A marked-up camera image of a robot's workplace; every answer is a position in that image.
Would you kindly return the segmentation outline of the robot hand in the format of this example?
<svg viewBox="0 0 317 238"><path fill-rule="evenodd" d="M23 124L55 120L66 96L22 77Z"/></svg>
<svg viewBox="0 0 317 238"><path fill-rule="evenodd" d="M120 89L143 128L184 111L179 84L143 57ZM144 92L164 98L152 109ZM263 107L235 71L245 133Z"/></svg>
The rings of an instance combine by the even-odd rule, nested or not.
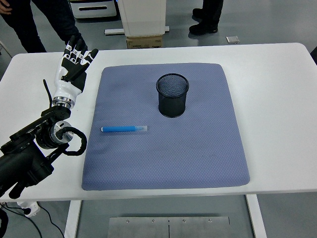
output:
<svg viewBox="0 0 317 238"><path fill-rule="evenodd" d="M99 52L98 49L90 52L87 50L88 47L82 39L71 36L55 75L54 98L76 101L76 97L83 92L87 77L86 70Z"/></svg>

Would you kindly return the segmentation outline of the person's hand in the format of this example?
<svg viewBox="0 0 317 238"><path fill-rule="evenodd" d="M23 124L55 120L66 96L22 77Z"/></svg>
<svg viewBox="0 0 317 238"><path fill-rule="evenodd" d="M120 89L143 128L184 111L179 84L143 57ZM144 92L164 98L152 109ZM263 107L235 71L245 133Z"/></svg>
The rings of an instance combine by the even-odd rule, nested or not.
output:
<svg viewBox="0 0 317 238"><path fill-rule="evenodd" d="M11 15L12 8L7 0L0 0L0 14Z"/></svg>

